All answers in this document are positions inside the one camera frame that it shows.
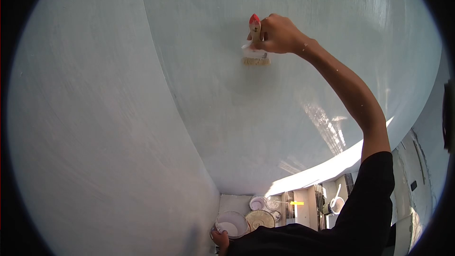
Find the white bucket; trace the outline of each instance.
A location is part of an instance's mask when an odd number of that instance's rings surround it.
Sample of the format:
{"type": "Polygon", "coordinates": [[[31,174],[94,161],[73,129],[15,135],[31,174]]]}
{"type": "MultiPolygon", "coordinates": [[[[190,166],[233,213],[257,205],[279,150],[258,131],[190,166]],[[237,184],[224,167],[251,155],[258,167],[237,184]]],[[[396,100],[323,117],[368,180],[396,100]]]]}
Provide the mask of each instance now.
{"type": "Polygon", "coordinates": [[[265,199],[263,197],[253,196],[250,200],[251,210],[263,210],[265,208],[265,199]]]}
{"type": "Polygon", "coordinates": [[[344,200],[341,197],[335,197],[322,207],[322,213],[325,215],[338,215],[344,206],[344,200]]]}
{"type": "Polygon", "coordinates": [[[219,232],[227,231],[231,239],[240,238],[248,230],[248,222],[244,216],[236,211],[225,211],[220,213],[215,221],[215,229],[219,232]]]}

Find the paint can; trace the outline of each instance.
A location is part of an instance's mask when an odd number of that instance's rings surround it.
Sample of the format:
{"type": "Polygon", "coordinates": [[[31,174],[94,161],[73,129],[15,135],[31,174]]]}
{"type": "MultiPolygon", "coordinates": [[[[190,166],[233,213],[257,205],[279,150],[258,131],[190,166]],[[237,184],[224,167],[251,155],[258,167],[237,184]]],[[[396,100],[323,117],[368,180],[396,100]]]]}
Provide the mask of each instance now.
{"type": "Polygon", "coordinates": [[[281,196],[269,196],[265,202],[269,210],[278,210],[281,207],[281,196]]]}
{"type": "Polygon", "coordinates": [[[326,202],[322,207],[322,213],[325,215],[338,215],[344,206],[344,200],[341,197],[335,197],[330,202],[326,202]]]}
{"type": "Polygon", "coordinates": [[[268,228],[275,227],[275,219],[266,210],[253,210],[245,216],[250,225],[251,231],[255,231],[259,226],[268,228]]]}
{"type": "Polygon", "coordinates": [[[281,213],[277,210],[274,210],[270,213],[273,218],[275,219],[275,223],[279,222],[281,220],[281,213]]]}
{"type": "Polygon", "coordinates": [[[249,225],[242,214],[229,210],[218,215],[212,230],[217,230],[220,233],[226,230],[230,239],[236,239],[248,232],[249,225]]]}
{"type": "Polygon", "coordinates": [[[250,200],[251,210],[263,210],[265,208],[265,199],[260,196],[253,196],[250,200]]]}

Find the brush bristles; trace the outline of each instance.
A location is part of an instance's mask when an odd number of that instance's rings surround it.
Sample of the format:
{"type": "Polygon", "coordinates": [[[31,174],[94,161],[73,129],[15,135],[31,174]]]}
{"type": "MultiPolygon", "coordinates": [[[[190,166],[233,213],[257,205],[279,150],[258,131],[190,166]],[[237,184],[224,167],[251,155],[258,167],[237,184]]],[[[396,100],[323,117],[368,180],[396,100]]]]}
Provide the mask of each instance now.
{"type": "Polygon", "coordinates": [[[244,65],[270,65],[270,59],[243,58],[244,65]]]}

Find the paintbrush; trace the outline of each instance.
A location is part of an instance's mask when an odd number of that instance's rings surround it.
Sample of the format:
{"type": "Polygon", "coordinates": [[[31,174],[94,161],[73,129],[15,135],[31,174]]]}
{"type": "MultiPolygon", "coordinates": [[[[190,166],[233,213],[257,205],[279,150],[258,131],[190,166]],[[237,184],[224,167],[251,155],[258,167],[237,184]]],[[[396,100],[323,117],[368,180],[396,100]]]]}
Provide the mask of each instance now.
{"type": "Polygon", "coordinates": [[[280,201],[267,200],[267,202],[287,203],[287,204],[298,205],[298,206],[303,206],[303,205],[304,205],[304,202],[295,202],[295,201],[291,201],[291,202],[280,202],[280,201]]]}
{"type": "MultiPolygon", "coordinates": [[[[261,20],[253,14],[249,22],[251,44],[261,41],[261,20]]],[[[242,47],[244,50],[244,65],[270,65],[268,54],[264,50],[252,49],[249,45],[242,47]]]]}

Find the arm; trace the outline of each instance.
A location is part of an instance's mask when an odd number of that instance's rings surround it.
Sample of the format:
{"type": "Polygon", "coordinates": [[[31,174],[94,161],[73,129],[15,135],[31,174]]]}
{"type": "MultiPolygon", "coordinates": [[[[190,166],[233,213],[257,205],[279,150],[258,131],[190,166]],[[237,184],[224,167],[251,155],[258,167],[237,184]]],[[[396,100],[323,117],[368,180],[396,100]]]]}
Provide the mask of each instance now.
{"type": "Polygon", "coordinates": [[[361,162],[374,153],[390,151],[382,109],[360,77],[316,40],[300,32],[288,18],[270,14],[261,24],[264,41],[255,43],[255,48],[279,54],[297,54],[310,62],[335,90],[364,134],[361,162]]]}

